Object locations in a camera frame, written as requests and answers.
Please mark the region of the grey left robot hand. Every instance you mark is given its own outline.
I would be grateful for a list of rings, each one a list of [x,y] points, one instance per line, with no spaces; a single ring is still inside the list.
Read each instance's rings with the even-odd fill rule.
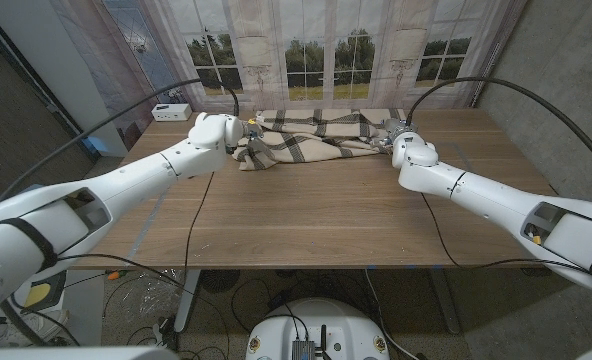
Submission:
[[[255,119],[249,119],[242,123],[243,135],[247,139],[249,146],[257,145],[262,142],[264,137],[263,128]]]

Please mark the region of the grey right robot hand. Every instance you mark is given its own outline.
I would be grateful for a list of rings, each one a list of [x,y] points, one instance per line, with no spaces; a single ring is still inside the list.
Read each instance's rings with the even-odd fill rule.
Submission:
[[[373,139],[373,144],[378,148],[391,149],[394,141],[403,133],[418,131],[418,126],[406,120],[389,118],[381,121],[382,128],[379,135]]]

